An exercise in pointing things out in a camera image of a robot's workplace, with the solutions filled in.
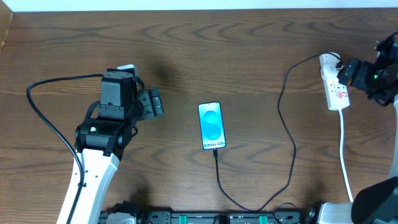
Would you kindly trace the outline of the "blue smartphone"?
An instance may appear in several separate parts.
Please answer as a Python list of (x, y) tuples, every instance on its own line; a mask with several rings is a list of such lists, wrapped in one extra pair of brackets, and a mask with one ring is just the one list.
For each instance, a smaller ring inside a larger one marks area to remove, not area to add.
[(226, 147), (226, 137), (219, 101), (198, 105), (202, 148), (213, 150)]

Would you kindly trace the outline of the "white power strip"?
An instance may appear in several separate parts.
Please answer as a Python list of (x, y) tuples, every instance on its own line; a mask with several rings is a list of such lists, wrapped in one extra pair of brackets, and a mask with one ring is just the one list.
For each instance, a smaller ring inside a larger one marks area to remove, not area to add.
[(350, 105), (347, 88), (338, 81), (336, 64), (326, 63), (321, 66), (321, 77), (326, 93), (328, 109), (342, 110)]

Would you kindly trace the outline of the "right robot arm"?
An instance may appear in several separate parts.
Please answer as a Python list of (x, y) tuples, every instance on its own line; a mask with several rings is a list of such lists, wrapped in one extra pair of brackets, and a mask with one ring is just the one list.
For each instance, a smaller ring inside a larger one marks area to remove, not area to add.
[[(317, 202), (307, 223), (397, 223), (397, 41), (393, 37), (376, 41), (376, 56), (370, 61), (343, 59), (336, 52), (317, 55), (322, 90), (330, 111), (338, 113), (338, 163), (348, 199)], [(344, 149), (370, 150), (371, 158), (388, 153), (380, 177), (370, 173), (367, 159), (362, 172), (354, 171), (354, 183), (365, 178), (362, 190), (348, 181)]]

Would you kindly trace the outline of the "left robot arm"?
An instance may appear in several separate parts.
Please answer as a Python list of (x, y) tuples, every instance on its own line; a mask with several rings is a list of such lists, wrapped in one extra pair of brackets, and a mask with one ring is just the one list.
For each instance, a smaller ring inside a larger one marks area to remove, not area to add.
[(158, 88), (144, 90), (137, 68), (109, 68), (101, 80), (101, 99), (75, 131), (78, 159), (58, 223), (97, 223), (104, 198), (138, 121), (164, 113)]

